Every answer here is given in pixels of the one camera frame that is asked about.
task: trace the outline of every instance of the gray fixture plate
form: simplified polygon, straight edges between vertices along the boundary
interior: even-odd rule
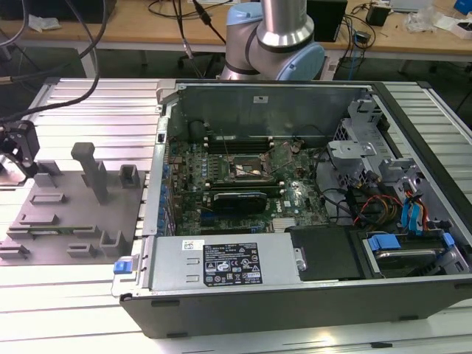
[[[97,226],[106,231],[114,239],[121,230],[125,245],[121,256],[131,253],[136,220],[141,204],[145,173],[139,172],[140,187],[123,189],[119,182],[118,171],[108,171],[107,189],[108,202],[99,205],[91,188],[87,188],[82,178],[83,172],[63,172],[53,176],[57,188],[39,188],[37,184],[31,189],[12,226],[23,226],[19,221],[23,215],[57,215],[54,226]],[[32,205],[30,201],[35,195],[63,193],[65,202],[62,204]],[[35,266],[65,264],[104,264],[113,263],[119,256],[106,257],[99,247],[100,235],[84,237],[84,235],[37,235],[34,239],[11,240],[9,237],[0,246],[13,243],[29,250],[27,258],[0,259],[0,266]],[[71,257],[66,250],[69,244],[90,243],[96,250],[95,257]]]

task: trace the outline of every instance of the metal slotted table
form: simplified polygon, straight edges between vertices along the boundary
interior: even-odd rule
[[[37,125],[41,144],[38,158],[55,159],[62,170],[79,170],[69,151],[75,142],[87,141],[96,145],[96,158],[103,160],[109,170],[133,163],[149,171],[159,119],[155,112],[157,83],[158,80],[101,80],[84,103],[30,117]],[[45,85],[32,105],[78,97],[90,84],[90,80],[61,80]],[[386,84],[471,199],[470,131],[431,89],[415,83]],[[397,134],[392,133],[392,138],[402,143]],[[407,155],[405,145],[399,148]],[[30,187],[28,183],[21,189],[0,192],[0,240]],[[146,199],[145,189],[133,253],[140,249],[140,218]],[[464,353],[472,347],[471,300],[420,321],[153,340],[141,333],[118,299],[111,296],[112,277],[112,265],[1,267],[0,351],[232,354],[372,350],[382,354]]]

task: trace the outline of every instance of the lab floor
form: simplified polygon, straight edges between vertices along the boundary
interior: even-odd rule
[[[177,59],[182,55],[180,52],[148,52],[147,66],[141,65],[139,53],[135,51],[100,50],[98,53],[102,77],[195,77],[188,60],[184,62],[183,69],[177,67]],[[27,54],[41,69],[74,61],[71,66],[58,72],[57,76],[83,77],[77,52],[72,49],[31,48],[27,49]],[[196,58],[201,71],[205,70],[208,61],[209,56]],[[344,65],[346,68],[341,67],[336,73],[336,80],[347,80],[350,64]],[[472,76],[464,72],[467,63],[438,63],[435,73],[429,71],[431,62],[413,61],[405,74],[398,73],[399,66],[400,60],[366,59],[359,70],[354,71],[354,80],[426,81],[453,109],[472,89]],[[214,65],[210,77],[220,73],[222,68],[223,60]],[[21,60],[19,51],[14,50],[10,61],[0,62],[0,75],[16,75],[19,72],[26,74],[35,72],[35,69],[24,58]],[[41,84],[42,80],[34,80],[26,85],[0,86],[0,116],[27,108]],[[459,116],[472,126],[472,97],[462,106]]]

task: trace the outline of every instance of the power supply label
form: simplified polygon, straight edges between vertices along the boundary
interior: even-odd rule
[[[206,286],[262,284],[257,243],[204,246]]]

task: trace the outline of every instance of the workbench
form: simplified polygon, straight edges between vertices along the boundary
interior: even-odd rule
[[[347,13],[365,0],[349,0]],[[455,0],[436,0],[437,9],[446,15],[453,13]],[[147,50],[182,51],[181,37],[177,22],[173,19],[162,18],[149,13],[150,0],[117,0],[107,30],[98,44],[99,49],[132,49],[145,53]],[[226,14],[229,6],[223,5],[210,10],[212,23],[215,28],[226,37]],[[183,11],[193,11],[191,4],[184,3]],[[173,14],[172,6],[166,3],[162,12]],[[357,14],[365,18],[367,11]],[[457,36],[443,29],[435,33],[411,34],[403,26],[406,14],[394,13],[386,20],[383,27],[375,27],[377,40],[372,48],[365,53],[366,58],[401,59],[401,60],[435,60],[435,61],[471,61],[472,45],[470,41],[459,39]],[[79,23],[61,22],[62,29],[34,32],[28,29],[18,44],[22,46],[41,46],[74,48],[82,52],[88,45],[88,38]],[[1,28],[8,34],[14,35],[21,26],[20,21],[2,21]],[[354,26],[361,30],[359,21]],[[91,24],[92,34],[96,34],[99,24]],[[218,37],[201,21],[184,21],[184,30],[187,40],[192,44],[194,52],[224,52],[225,46]],[[332,80],[336,72],[339,59],[344,55],[348,45],[347,28],[341,26],[338,40],[334,43],[324,42],[327,60],[322,70],[322,80]],[[94,66],[90,56],[82,60],[87,77],[94,76]]]
[[[75,142],[93,142],[107,170],[132,163],[147,171],[148,181],[159,120],[157,83],[101,80],[85,102],[27,117],[38,132],[37,158],[54,159],[61,170],[80,170],[69,151]],[[87,79],[48,83],[32,106],[70,100],[90,85]],[[471,132],[432,89],[416,83],[386,87],[471,200]],[[400,135],[391,136],[408,156]],[[31,186],[0,191],[0,240]],[[141,248],[147,198],[144,189],[133,254]],[[358,353],[377,347],[376,354],[408,354],[464,353],[472,347],[471,300],[418,321],[152,340],[111,296],[112,279],[111,264],[0,267],[0,353]]]

